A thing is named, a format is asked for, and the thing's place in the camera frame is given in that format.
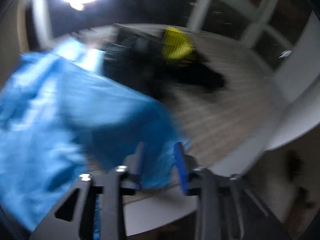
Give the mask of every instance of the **yellow object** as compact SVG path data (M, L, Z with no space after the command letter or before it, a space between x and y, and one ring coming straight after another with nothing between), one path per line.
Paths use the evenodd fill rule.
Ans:
M162 43L166 59L188 59L194 48L191 40L179 29L167 27Z

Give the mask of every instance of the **blue cloth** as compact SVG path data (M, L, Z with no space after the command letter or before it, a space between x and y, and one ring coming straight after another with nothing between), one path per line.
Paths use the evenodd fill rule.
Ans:
M144 141L151 188L169 183L173 145L187 142L158 101L88 71L99 72L103 54L85 51L70 39L22 55L2 91L0 201L30 231L86 172L84 149L110 169Z

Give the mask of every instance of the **floor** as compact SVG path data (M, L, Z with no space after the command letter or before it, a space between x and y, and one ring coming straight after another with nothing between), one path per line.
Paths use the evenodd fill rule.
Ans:
M211 165L243 143L265 121L271 106L265 80L243 49L226 41L192 35L209 67L222 73L227 88L205 94L193 86L172 86L168 102L191 138L191 151L201 165Z
M281 222L287 220L292 210L297 187L309 191L308 202L314 203L314 207L303 208L295 214L299 223L294 239L305 231L320 209L319 133L320 126L279 149L267 151L248 173L252 188ZM289 182L286 175L289 150L295 150L303 162L301 172L293 182Z

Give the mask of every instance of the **black cloth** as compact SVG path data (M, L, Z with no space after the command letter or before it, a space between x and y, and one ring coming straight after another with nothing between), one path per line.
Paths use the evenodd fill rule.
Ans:
M161 100L168 78L179 83L202 86L212 92L225 86L222 74L203 63L208 60L194 50L188 60L168 62L162 56L162 38L116 25L115 43L104 47L104 75L127 87Z
M104 75L161 100L165 70L161 40L131 28L118 28L116 42L107 43L104 47Z

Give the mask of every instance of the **blue fabric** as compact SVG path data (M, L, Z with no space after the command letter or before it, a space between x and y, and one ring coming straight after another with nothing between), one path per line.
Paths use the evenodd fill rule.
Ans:
M144 141L151 188L169 183L173 145L187 142L159 102L88 71L99 72L102 55L73 39L22 55L2 91L0 201L30 231L86 172L84 149L110 169Z

